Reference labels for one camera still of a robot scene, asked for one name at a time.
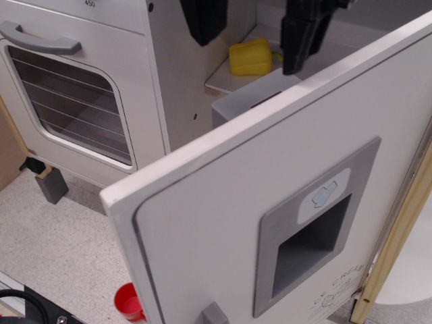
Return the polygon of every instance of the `gray handle insert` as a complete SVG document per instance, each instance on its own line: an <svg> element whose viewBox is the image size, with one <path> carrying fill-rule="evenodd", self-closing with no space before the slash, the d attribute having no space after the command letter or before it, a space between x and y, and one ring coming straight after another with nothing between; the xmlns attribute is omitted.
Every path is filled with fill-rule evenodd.
<svg viewBox="0 0 432 324"><path fill-rule="evenodd" d="M0 24L0 34L9 42L40 53L73 55L81 49L81 43L66 37L55 40L47 40L30 36L22 32L22 28L15 22L4 21Z"/></svg>

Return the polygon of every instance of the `black cable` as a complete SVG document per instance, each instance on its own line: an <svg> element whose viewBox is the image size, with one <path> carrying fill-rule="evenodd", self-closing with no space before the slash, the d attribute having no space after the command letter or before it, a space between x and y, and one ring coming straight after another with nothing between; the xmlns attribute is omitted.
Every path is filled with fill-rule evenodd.
<svg viewBox="0 0 432 324"><path fill-rule="evenodd" d="M39 311L40 315L42 316L43 324L49 324L47 310L42 305L42 303L39 300L37 300L34 296L26 292L23 292L21 290L5 289L5 290L0 290L0 298L2 297L18 297L28 301Z"/></svg>

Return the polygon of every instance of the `gray plastic block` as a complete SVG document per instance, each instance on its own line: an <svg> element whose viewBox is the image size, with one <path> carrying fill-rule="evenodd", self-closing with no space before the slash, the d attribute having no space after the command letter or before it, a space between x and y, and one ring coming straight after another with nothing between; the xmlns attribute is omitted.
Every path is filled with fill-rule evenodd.
<svg viewBox="0 0 432 324"><path fill-rule="evenodd" d="M202 324L230 324L220 307L214 302L202 311Z"/></svg>
<svg viewBox="0 0 432 324"><path fill-rule="evenodd" d="M300 81L296 76L283 75L282 69L278 69L219 100L213 101L213 128L247 112Z"/></svg>
<svg viewBox="0 0 432 324"><path fill-rule="evenodd" d="M68 185L58 169L53 169L53 171L51 171L51 173L43 180L37 177L34 177L34 179L36 179L36 182L45 195L45 198L51 204L57 204L61 197L69 191Z"/></svg>

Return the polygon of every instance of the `floor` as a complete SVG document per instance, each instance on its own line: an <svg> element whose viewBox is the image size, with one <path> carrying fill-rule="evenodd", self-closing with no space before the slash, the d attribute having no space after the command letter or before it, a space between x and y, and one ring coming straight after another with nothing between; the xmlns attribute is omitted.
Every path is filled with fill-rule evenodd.
<svg viewBox="0 0 432 324"><path fill-rule="evenodd" d="M0 192L0 271L23 284L30 282L32 289L86 323L128 323L112 305L116 288L130 278L103 215L100 189L68 173L63 175L70 191L57 205L45 201L29 171ZM74 232L82 224L84 227ZM11 237L11 227L21 237L15 237L16 233ZM38 242L30 229L40 231L43 242ZM51 255L41 262L44 244L50 244L55 252L50 250ZM83 294L89 299L79 297ZM347 302L323 324L348 324L352 303ZM6 312L0 308L0 314ZM376 304L365 322L426 323L432 323L432 298L399 306Z"/></svg>

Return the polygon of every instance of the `red cup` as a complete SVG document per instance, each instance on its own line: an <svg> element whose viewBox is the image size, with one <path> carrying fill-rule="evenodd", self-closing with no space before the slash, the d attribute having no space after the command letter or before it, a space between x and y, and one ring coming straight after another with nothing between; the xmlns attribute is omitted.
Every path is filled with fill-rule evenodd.
<svg viewBox="0 0 432 324"><path fill-rule="evenodd" d="M128 321L133 322L146 319L132 282L123 285L115 293L114 305L119 313Z"/></svg>

